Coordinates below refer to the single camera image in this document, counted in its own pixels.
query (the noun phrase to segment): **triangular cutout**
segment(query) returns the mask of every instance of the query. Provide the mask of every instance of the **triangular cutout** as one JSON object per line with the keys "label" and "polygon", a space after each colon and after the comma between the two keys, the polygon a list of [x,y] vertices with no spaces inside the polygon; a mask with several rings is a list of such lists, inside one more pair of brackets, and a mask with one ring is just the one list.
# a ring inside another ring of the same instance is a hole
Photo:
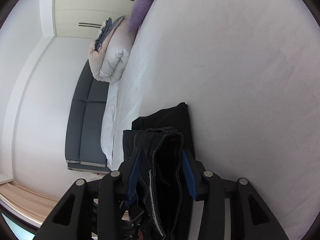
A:
{"label": "triangular cutout", "polygon": [[65,201],[63,206],[60,208],[58,213],[54,216],[53,222],[55,224],[68,226],[71,221],[73,204],[75,203],[76,195],[71,194],[69,198]]}
{"label": "triangular cutout", "polygon": [[260,224],[268,223],[269,218],[265,214],[263,209],[260,207],[260,205],[256,201],[256,199],[252,195],[250,195],[248,198],[248,201],[249,201],[249,206],[250,206],[252,224],[260,225]]}

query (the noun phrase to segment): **blue gripper pad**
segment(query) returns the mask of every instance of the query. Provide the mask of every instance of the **blue gripper pad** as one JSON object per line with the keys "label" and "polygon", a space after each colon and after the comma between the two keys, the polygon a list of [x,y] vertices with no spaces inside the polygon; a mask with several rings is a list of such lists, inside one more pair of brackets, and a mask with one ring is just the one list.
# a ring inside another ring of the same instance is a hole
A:
{"label": "blue gripper pad", "polygon": [[196,200],[198,197],[198,193],[196,190],[196,178],[191,169],[191,165],[189,163],[185,150],[182,151],[182,169],[186,178],[189,194],[194,200]]}
{"label": "blue gripper pad", "polygon": [[133,202],[137,200],[136,186],[137,186],[138,177],[140,173],[140,166],[141,166],[141,152],[139,150],[128,179],[128,192],[127,192],[128,201],[124,203],[126,206],[130,206],[131,204],[133,204]]}

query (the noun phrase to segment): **beige curtain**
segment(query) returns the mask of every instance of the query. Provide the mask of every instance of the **beige curtain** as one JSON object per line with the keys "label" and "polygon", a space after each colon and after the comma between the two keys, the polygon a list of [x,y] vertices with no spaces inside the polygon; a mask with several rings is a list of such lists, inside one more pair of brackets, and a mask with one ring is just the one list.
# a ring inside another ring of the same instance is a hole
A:
{"label": "beige curtain", "polygon": [[58,202],[16,181],[0,185],[0,199],[24,217],[42,224]]}

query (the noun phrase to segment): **gray headboard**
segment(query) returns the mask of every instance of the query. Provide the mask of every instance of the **gray headboard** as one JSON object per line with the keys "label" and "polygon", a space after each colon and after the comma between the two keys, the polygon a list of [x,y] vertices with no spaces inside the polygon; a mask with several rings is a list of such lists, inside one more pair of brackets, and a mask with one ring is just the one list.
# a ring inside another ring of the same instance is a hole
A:
{"label": "gray headboard", "polygon": [[109,83],[93,78],[86,62],[73,95],[69,114],[65,157],[68,169],[107,173],[107,158],[100,137]]}

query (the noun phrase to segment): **folded blanket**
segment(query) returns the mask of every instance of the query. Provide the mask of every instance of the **folded blanket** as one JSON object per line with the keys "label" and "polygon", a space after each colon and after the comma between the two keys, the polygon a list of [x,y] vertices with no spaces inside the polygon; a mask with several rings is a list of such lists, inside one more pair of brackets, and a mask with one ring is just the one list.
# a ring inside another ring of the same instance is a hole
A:
{"label": "folded blanket", "polygon": [[107,78],[110,83],[114,83],[121,78],[137,35],[137,30],[128,32],[128,25],[129,18],[123,19],[107,47],[100,76]]}
{"label": "folded blanket", "polygon": [[97,50],[96,50],[96,41],[97,40],[93,40],[91,42],[91,45],[89,47],[89,55],[88,55],[89,64],[90,64],[90,68],[91,68],[91,72],[92,72],[93,77],[98,81],[110,82],[110,78],[105,79],[99,75],[100,69],[102,67],[103,59],[106,54],[107,46],[111,40],[111,37],[123,19],[124,19],[124,16],[118,18],[112,24],[110,31],[105,29],[106,24],[103,24],[101,26],[100,31],[99,31],[99,36],[97,39],[98,40]]}

